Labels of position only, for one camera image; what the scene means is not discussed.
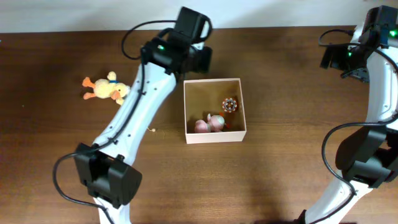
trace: yellow duck toy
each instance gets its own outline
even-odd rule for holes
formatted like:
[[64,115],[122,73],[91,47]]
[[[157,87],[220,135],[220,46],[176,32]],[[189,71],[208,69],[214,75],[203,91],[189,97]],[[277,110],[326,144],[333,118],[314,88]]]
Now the yellow duck toy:
[[94,93],[85,93],[83,99],[87,100],[92,97],[98,97],[101,99],[112,98],[117,104],[122,105],[124,97],[130,92],[130,87],[116,81],[116,73],[109,72],[106,79],[99,79],[95,83],[90,81],[90,78],[86,77],[83,80],[84,87],[90,87],[94,90]]

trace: open box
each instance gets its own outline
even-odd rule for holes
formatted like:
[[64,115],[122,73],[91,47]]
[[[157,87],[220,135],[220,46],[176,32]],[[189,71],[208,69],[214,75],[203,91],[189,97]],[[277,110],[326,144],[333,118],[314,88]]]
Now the open box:
[[[238,101],[235,112],[224,112],[222,102],[226,98]],[[240,78],[184,81],[185,137],[187,144],[209,142],[242,141],[246,134],[246,120]],[[207,122],[207,114],[223,113],[225,123],[220,133],[195,133],[195,122],[202,119]]]

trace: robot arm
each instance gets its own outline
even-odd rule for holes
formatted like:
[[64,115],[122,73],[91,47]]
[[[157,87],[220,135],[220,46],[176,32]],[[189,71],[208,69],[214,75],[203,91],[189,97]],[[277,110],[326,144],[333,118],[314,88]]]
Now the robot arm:
[[[167,40],[162,37],[169,33]],[[207,72],[211,49],[203,47],[211,33],[209,18],[183,7],[176,25],[159,33],[141,48],[142,63],[137,78],[116,116],[93,146],[80,144],[75,164],[80,182],[87,187],[105,223],[131,223],[129,202],[135,196],[142,174],[132,168],[139,144],[159,106],[173,91],[181,74]]]
[[[390,121],[397,113],[397,71],[386,58],[369,50],[378,49],[398,62],[398,48],[391,44],[396,42],[397,13],[397,9],[387,6],[371,9],[365,24],[356,28],[351,41],[367,47],[328,48],[321,64],[325,67],[325,59],[330,59],[331,67],[344,71],[342,78],[370,82],[367,123]],[[342,207],[352,192],[348,185],[334,178],[320,200],[304,213],[302,223],[339,223],[361,197],[383,182],[392,181],[398,171],[396,131],[398,121],[385,126],[364,126],[346,138],[338,149],[336,166],[339,175],[353,185],[356,195]],[[380,148],[385,140],[391,149]],[[339,208],[335,214],[322,219]]]

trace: duck beak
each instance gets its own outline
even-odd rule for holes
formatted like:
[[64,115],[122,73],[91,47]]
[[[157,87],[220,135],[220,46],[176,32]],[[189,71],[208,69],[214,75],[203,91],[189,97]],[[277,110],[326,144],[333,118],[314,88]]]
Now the duck beak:
[[120,93],[119,91],[115,90],[113,91],[112,95],[111,95],[112,100],[117,100],[120,98]]

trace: wooden surface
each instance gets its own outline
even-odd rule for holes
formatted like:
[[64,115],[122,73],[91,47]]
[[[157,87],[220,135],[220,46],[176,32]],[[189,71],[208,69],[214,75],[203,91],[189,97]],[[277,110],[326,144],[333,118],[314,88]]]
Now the wooden surface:
[[[292,220],[321,196],[332,176],[320,146],[332,127],[364,121],[368,85],[319,68],[318,36],[329,27],[216,30],[211,72],[188,79],[240,78],[247,135],[243,142],[186,145],[182,85],[167,98],[141,143],[134,167],[144,175],[131,202],[134,223],[253,223]],[[91,144],[119,106],[83,100],[84,77],[115,71],[131,83],[138,62],[124,58],[124,32],[1,34],[0,223],[98,223],[94,208],[55,191],[51,172],[79,142]],[[129,51],[155,32],[139,31]],[[349,38],[333,36],[331,40]],[[342,139],[327,148],[334,164]],[[73,161],[59,170],[60,185],[91,200]],[[396,223],[398,182],[365,196],[346,216],[358,223]]]

